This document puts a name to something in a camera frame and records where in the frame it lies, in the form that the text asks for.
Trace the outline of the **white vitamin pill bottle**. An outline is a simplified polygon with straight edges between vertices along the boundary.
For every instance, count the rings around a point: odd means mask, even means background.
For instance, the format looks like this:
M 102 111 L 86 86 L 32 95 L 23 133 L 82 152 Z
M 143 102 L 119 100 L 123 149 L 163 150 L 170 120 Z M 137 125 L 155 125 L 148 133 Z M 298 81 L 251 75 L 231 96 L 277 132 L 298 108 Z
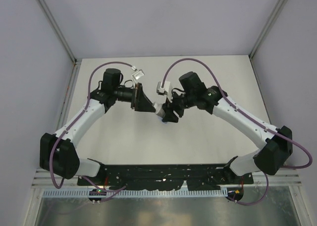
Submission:
M 159 116 L 160 118 L 164 118 L 165 116 L 165 111 L 163 109 L 163 106 L 161 103 L 158 103 L 158 102 L 154 102 L 153 103 L 153 107 L 155 108 L 155 114 L 157 116 Z

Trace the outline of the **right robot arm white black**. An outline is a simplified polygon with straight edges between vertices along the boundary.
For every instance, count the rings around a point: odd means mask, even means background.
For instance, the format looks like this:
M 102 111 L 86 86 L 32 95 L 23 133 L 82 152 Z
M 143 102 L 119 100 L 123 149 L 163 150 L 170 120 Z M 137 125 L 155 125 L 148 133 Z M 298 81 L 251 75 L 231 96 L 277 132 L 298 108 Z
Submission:
M 157 93 L 166 96 L 162 105 L 161 116 L 163 122 L 179 121 L 185 109 L 197 107 L 213 114 L 242 132 L 257 147 L 257 150 L 244 156 L 233 157 L 224 166 L 224 178 L 229 183 L 236 183 L 241 177 L 250 172 L 262 171 L 268 175 L 275 175 L 293 152 L 290 142 L 292 131 L 284 126 L 274 127 L 260 119 L 258 126 L 239 112 L 238 106 L 232 106 L 233 100 L 226 93 L 221 93 L 216 86 L 207 88 L 197 73 L 188 72 L 179 78 L 183 91 L 177 94 L 170 82 L 158 83 Z

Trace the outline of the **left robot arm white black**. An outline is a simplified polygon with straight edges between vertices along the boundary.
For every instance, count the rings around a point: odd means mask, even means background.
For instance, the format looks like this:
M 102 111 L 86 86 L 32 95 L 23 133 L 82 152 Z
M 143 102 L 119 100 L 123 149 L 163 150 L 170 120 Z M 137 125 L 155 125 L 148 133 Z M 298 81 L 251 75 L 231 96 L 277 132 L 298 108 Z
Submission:
M 40 139 L 40 167 L 64 179 L 88 176 L 94 185 L 105 182 L 102 164 L 90 159 L 80 159 L 76 147 L 90 127 L 115 104 L 127 102 L 136 112 L 154 113 L 152 102 L 138 82 L 144 76 L 142 70 L 132 74 L 132 87 L 121 84 L 123 74 L 115 68 L 105 70 L 98 88 L 90 92 L 80 112 L 54 134 L 45 133 Z

